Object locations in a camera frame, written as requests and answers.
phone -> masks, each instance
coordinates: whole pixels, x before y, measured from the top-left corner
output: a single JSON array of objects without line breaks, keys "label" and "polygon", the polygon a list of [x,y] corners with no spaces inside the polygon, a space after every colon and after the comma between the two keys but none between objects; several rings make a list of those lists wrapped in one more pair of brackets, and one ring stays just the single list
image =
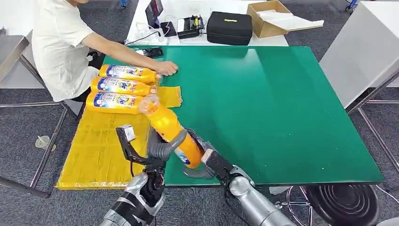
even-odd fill
[{"label": "phone", "polygon": [[151,58],[163,56],[163,51],[162,51],[161,47],[141,49],[141,50],[137,50],[136,53],[144,55],[146,57],[151,57]]},{"label": "phone", "polygon": [[163,33],[165,34],[165,37],[170,37],[170,36],[176,36],[176,30],[175,27],[173,26],[172,22],[162,22],[161,23],[161,28]]}]

white t-shirt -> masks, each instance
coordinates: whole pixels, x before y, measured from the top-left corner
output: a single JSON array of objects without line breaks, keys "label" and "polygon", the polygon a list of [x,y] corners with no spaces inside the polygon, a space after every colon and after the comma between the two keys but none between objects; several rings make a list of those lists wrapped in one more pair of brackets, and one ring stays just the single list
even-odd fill
[{"label": "white t-shirt", "polygon": [[98,70],[88,66],[82,40],[93,33],[77,7],[66,0],[37,0],[33,24],[33,58],[54,101],[78,97]]}]

yellow foam pad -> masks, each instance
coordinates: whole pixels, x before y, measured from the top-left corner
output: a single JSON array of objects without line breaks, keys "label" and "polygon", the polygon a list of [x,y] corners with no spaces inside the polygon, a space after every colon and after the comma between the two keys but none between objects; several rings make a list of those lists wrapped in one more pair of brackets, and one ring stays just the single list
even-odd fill
[{"label": "yellow foam pad", "polygon": [[182,105],[183,99],[180,86],[158,87],[157,95],[160,97],[160,103],[166,107],[180,107]]},{"label": "yellow foam pad", "polygon": [[[166,107],[181,105],[180,87],[159,87]],[[130,162],[125,159],[115,128],[132,125],[137,153],[146,156],[150,122],[143,114],[98,113],[85,109],[72,141],[56,187],[61,190],[122,189],[131,180]],[[133,164],[137,174],[143,166]]]}]

black stool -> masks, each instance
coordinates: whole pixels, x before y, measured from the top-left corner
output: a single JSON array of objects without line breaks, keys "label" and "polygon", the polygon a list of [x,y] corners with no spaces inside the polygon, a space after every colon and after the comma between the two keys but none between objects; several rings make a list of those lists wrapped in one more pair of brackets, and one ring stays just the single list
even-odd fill
[{"label": "black stool", "polygon": [[[277,202],[276,206],[287,206],[294,219],[301,226],[312,225],[313,209],[332,226],[375,226],[379,217],[379,202],[370,185],[320,185],[299,187],[306,199],[304,202],[291,202],[287,191],[287,202]],[[304,224],[292,211],[291,206],[308,207],[308,223]]]}]

gray carpet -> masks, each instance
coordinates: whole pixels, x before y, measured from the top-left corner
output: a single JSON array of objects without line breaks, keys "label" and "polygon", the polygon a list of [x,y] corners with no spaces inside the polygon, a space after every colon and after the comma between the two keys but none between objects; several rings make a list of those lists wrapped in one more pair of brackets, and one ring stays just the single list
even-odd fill
[{"label": "gray carpet", "polygon": [[[285,0],[294,14],[310,20],[325,20],[325,26],[286,35],[289,45],[310,46],[320,60],[349,14],[344,11],[345,2],[315,0]],[[92,1],[80,7],[82,18],[99,34],[121,41],[127,36],[135,12],[136,2],[130,1],[122,10],[119,1]],[[51,97],[43,90],[0,90],[0,103],[17,101],[47,101]],[[399,99],[399,90],[387,89],[380,99]],[[398,106],[367,106],[364,108],[387,145],[399,159],[399,109]],[[34,148],[38,135],[51,135],[62,108],[59,106],[28,109],[0,109],[0,175],[29,184],[39,164],[42,150]],[[387,180],[386,188],[399,186],[399,174],[389,163],[371,131],[358,113],[351,115],[358,132]],[[60,191],[53,186],[59,177],[78,122],[67,117],[57,140],[57,149],[51,154],[39,188],[52,191],[48,199],[41,199],[0,188],[0,222],[5,226],[93,226],[98,225],[121,191]],[[272,196],[267,188],[260,189],[272,202],[284,200],[285,194]],[[174,188],[166,189],[167,201],[157,220],[160,226],[242,226],[223,201],[221,188]],[[299,192],[293,199],[299,199]],[[380,219],[399,216],[399,205],[377,191],[381,204]],[[306,211],[295,209],[299,218],[305,219]],[[326,226],[316,214],[315,226]]]}]

